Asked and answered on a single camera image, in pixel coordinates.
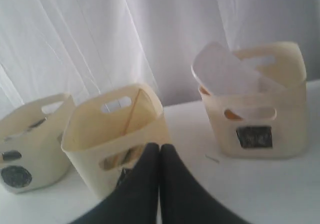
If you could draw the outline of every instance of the white tabletop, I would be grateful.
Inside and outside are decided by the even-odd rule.
[[[318,224],[320,81],[309,83],[307,93],[309,147],[302,155],[288,160],[224,156],[216,145],[201,102],[166,107],[165,117],[173,144],[186,166],[229,209],[253,224]],[[29,193],[14,195],[0,186],[0,223],[66,224],[97,203],[72,168],[60,182]]]

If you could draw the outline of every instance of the curtain fold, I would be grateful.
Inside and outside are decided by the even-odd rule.
[[[320,76],[319,0],[0,0],[0,118],[69,92],[77,104],[146,82],[164,105],[199,99],[191,74],[210,41],[301,47]]]

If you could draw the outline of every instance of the basket handle hole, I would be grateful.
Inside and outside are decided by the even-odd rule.
[[[135,159],[138,159],[144,151],[145,145],[135,146],[123,152],[117,153],[99,162],[102,170],[108,171],[116,167],[125,165]]]
[[[10,150],[10,151],[1,153],[0,163],[11,162],[11,161],[19,160],[20,158],[22,158],[22,155],[20,152],[18,152],[17,150]]]
[[[131,104],[132,104],[131,98],[125,96],[125,97],[113,100],[111,102],[104,103],[101,106],[101,112],[112,113],[119,109],[129,107],[131,106]]]
[[[252,58],[245,58],[243,62],[250,68],[257,68],[259,66],[268,66],[276,62],[276,57],[274,55],[267,56],[257,56]]]
[[[224,116],[231,121],[275,119],[277,111],[272,107],[232,108],[224,111]]]
[[[63,101],[59,101],[59,102],[45,105],[41,108],[41,111],[46,115],[54,113],[62,105],[62,103]]]

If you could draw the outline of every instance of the cream plastic basket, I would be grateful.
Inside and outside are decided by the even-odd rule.
[[[106,105],[130,98],[114,112]],[[148,142],[170,142],[163,107],[150,87],[135,84],[93,98],[76,108],[62,138],[84,182],[101,199],[114,190],[123,168],[132,168]]]
[[[199,88],[217,143],[229,156],[285,158],[307,145],[306,68],[297,44],[277,42],[235,51],[239,59],[274,56],[275,63],[256,69],[284,85],[279,92],[210,96]],[[272,108],[274,115],[242,119],[234,109]]]
[[[42,108],[61,105],[53,113]],[[61,138],[75,108],[68,94],[36,100],[0,121],[0,182],[20,193],[50,185],[68,170],[70,161],[61,150]]]

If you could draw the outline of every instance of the white curtain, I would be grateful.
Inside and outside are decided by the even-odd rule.
[[[76,103],[134,82],[164,105],[199,98],[191,74],[208,42],[298,42],[320,76],[319,0],[0,0],[0,117],[69,92]]]

